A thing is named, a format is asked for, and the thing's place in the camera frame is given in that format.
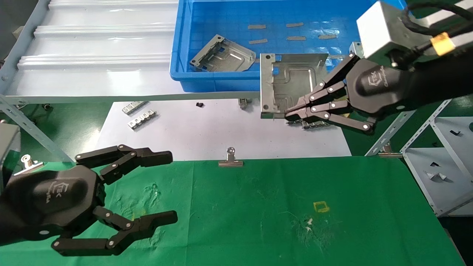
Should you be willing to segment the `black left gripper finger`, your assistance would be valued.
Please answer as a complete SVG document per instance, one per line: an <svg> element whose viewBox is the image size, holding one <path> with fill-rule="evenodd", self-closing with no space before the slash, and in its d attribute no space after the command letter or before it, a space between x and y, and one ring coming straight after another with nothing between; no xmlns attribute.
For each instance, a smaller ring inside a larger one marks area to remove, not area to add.
<svg viewBox="0 0 473 266"><path fill-rule="evenodd" d="M133 221L113 213L105 207L96 207L93 215L102 224L117 230L111 238L77 238L68 235L57 238L51 247L62 256L118 256L133 242L151 238L159 226L175 224L176 211L144 215Z"/></svg>

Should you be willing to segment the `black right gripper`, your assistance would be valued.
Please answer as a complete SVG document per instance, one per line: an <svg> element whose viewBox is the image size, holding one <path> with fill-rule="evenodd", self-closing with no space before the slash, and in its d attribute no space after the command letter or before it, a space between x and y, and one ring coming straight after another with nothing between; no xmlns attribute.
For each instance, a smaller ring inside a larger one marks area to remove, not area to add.
<svg viewBox="0 0 473 266"><path fill-rule="evenodd" d="M411 111L412 103L408 99L411 75L407 70L378 65L350 53L317 83L311 93L300 97L296 105L286 109L285 119L306 123L322 121L354 132L373 134L374 121L359 121L344 114L353 108L363 116L384 119L395 113ZM346 95L339 92L345 87L345 78L349 102L329 102L335 96Z"/></svg>

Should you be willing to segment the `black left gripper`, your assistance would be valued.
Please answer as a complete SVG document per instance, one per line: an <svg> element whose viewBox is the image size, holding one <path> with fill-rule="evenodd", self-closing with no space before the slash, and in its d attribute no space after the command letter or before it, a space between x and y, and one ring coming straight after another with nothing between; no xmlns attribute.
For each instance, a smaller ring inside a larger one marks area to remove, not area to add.
<svg viewBox="0 0 473 266"><path fill-rule="evenodd" d="M61 234L77 236L96 222L93 210L105 205L111 185L138 167L173 162L172 153L126 145L75 156L77 166L12 177L4 189L4 242L42 241ZM98 174L92 168L102 168Z"/></svg>

